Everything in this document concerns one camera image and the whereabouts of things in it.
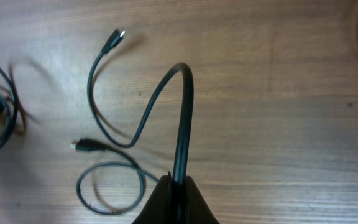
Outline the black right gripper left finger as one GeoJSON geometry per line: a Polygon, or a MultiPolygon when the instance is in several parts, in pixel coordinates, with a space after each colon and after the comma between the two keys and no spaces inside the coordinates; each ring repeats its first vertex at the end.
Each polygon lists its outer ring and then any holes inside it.
{"type": "Polygon", "coordinates": [[[144,208],[132,224],[166,223],[170,206],[171,188],[171,173],[161,176],[144,208]]]}

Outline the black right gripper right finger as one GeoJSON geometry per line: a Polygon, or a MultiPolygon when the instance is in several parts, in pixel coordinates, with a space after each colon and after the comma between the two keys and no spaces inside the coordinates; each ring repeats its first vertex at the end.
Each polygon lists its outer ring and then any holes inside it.
{"type": "Polygon", "coordinates": [[[219,224],[190,176],[185,179],[185,223],[219,224]]]}

